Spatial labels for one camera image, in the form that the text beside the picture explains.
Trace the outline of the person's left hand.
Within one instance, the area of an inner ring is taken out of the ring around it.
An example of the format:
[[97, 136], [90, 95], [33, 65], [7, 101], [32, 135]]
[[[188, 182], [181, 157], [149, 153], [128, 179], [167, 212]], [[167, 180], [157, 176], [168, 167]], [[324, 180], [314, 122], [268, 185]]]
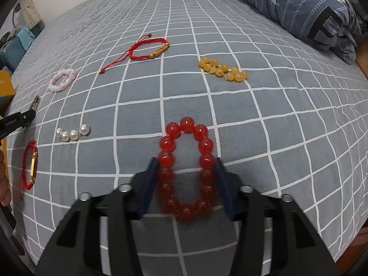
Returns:
[[6, 176], [6, 164], [4, 162], [4, 153], [0, 151], [0, 202], [1, 205], [7, 207], [11, 202], [11, 191], [9, 188], [9, 180]]

